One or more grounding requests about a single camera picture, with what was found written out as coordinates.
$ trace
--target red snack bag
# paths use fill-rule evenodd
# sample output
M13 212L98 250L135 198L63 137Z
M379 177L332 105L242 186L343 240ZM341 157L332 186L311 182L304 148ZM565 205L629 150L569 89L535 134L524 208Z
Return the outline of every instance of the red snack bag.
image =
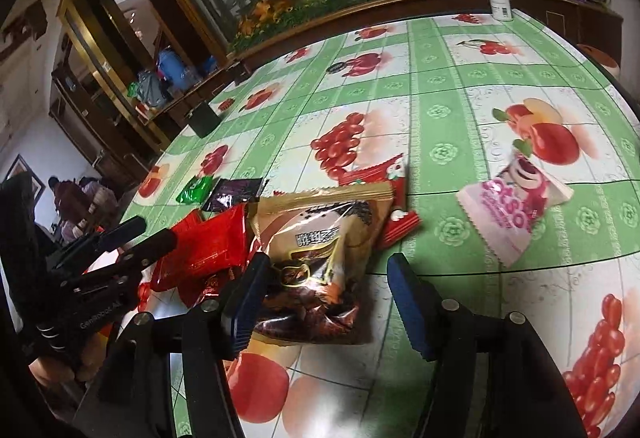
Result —
M339 179L339 185L354 183L374 183L389 180L394 189L394 202L391 211L406 209L406 163L404 155L400 153L382 163L364 169L356 169L344 173Z
M181 233L175 250L156 265L159 282L165 290L177 287L187 279L244 265L246 254L244 204L238 204Z
M394 203L391 208L391 215L382 228L380 237L376 242L378 250L387 249L396 241L404 238L408 233L420 225L420 218L415 211L409 213L406 209L406 163L404 155L396 155L389 160L344 173L338 184L348 185L352 183L372 183L389 180L394 189Z
M199 209L194 209L189 214L187 214L183 219L181 219L177 224L171 227L171 230L178 236L178 243L176 248L181 244L181 236L184 232L188 231L192 227L195 227L198 224L202 223L202 216L200 215ZM162 257L156 263L156 267L154 268L154 273L151 276L151 290L154 292L163 292L165 290L169 290L175 285L167 282L166 275L169 267L168 258L171 256L170 253L167 256Z
M376 248L379 251L388 249L396 241L401 240L411 231L413 231L421 220L415 211L405 212L402 209L396 209L389 215L382 233L376 241Z
M242 272L244 272L244 268L241 267L231 267L230 269L216 272L206 280L204 288L202 289L202 292L195 304L200 304L205 299L218 297L223 287L227 283L233 281L236 277L240 277Z

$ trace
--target red candy wrapper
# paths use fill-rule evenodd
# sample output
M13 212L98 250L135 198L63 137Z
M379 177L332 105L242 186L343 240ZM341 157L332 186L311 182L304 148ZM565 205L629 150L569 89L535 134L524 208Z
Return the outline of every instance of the red candy wrapper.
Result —
M339 185L351 185L354 183L374 183L389 180L391 187L394 189L394 209L406 209L406 163L404 155L396 155L389 160L366 167L364 169L356 169L344 173L339 179Z
M517 154L493 179L469 184L456 195L489 248L510 267L529 246L536 220L573 194L570 187Z
M189 214L187 214L183 219L181 219L177 224L171 227L171 230L178 236L178 243L176 247L180 246L180 241L182 235L187 232L192 227L195 227L198 224L202 223L202 216L200 215L199 209L194 209ZM168 281L168 270L171 267L170 264L170 256L173 253L170 253L163 258L160 258L156 263L156 267L154 268L154 273L151 276L151 290L154 292L163 292L165 290L169 290L175 285Z
M388 249L396 241L401 240L417 228L420 223L420 218L415 211L405 212L401 209L396 209L389 215L385 226L382 227L380 237L376 241L377 250Z
M389 219L382 228L376 242L378 250L387 249L396 241L404 238L408 233L420 225L420 218L415 211L405 212L406 209L406 163L404 155L396 155L387 161L344 173L338 184L373 183L388 180L394 189L394 203Z
M244 204L238 204L178 235L175 250L156 265L165 290L246 262Z

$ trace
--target wooden frame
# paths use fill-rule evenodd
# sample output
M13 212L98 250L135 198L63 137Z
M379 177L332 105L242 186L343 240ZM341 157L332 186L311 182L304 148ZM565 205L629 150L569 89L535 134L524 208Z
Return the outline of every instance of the wooden frame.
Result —
M15 157L14 163L11 164L9 171L4 177L4 181L9 180L11 177L14 177L19 173L29 173L29 175L31 176L31 188L33 189L34 198L33 204L35 205L36 203L38 203L38 200L42 196L42 193L44 193L44 183L41 179L38 178L35 173L33 173L31 168L24 161L22 155L20 154Z

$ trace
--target table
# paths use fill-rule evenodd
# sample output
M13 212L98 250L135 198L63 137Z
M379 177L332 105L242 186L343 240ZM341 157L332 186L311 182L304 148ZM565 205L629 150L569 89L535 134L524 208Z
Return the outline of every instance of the table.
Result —
M327 72L330 67L341 70ZM264 195L336 185L309 144L354 111L366 115L365 130L348 169L408 154L408 204L422 219L420 230L371 259L363 280L370 293L363 309L366 343L278 348L251 342L249 352L269 357L288 375L289 392L273 419L246 417L254 420L242 422L248 437L412 435L433 364L411 349L388 290L386 258L396 251L443 297L486 315L524 313L561 371L587 346L605 296L623 301L626 345L616 358L622 376L611 390L616 402L600 424L602 435L616 426L640 391L640 122L570 43L519 11L509 23L485 14L417 18L287 54L226 88L212 106L228 99L233 105L216 131L199 139L185 129L158 162L157 189L134 198L125 218L144 216L147 234L188 214L192 207L175 197L223 144L229 149L216 175L266 177ZM455 193L507 163L517 135L493 110L516 104L527 104L547 125L551 119L566 127L559 144L543 129L530 133L538 143L532 160L572 184L575 195L546 212L529 248L506 269ZM575 142L579 155L567 156ZM550 163L563 158L575 161ZM153 294L148 309L166 317L186 307L167 291ZM486 368L482 358L479 366ZM258 391L269 389L256 383ZM172 358L172 386L180 436L189 421L179 355ZM472 408L476 417L479 403Z

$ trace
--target snack bag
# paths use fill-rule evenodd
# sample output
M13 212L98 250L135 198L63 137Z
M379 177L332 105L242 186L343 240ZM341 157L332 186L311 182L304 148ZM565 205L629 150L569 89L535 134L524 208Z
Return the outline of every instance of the snack bag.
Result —
M171 227L171 230L175 233L176 236L178 236L178 243L176 247L180 246L180 239L184 232L201 223L202 217L200 216L200 211L198 209L194 209L183 219L177 222L177 224ZM173 283L166 280L166 278L169 276L167 272L168 267L170 266L169 256L171 256L170 253L166 256L162 256L162 258L158 259L158 262L154 267L154 272L151 275L150 284L151 290L153 290L154 292L163 292L175 287Z
M348 333L358 312L354 287L392 201L386 181L260 199L251 224L278 280L255 331L299 342Z
M241 202L254 201L260 196L262 187L261 178L241 178L237 180L221 178L213 187L211 195L202 206L202 210L221 213Z
M154 274L158 271L158 284L167 290L244 265L246 254L244 204L238 204L178 235L176 248L158 262Z
M378 250L389 248L420 225L420 218L415 211L405 211L406 161L404 155L400 153L400 155L372 167L349 171L338 179L340 185L374 183L384 180L389 180L394 188L394 203L391 215L382 229L380 239L376 242Z
M456 196L491 250L510 267L529 245L533 225L545 209L573 194L518 153L496 177L469 184Z
M207 198L214 184L212 176L194 176L187 182L175 199L178 203L202 203Z

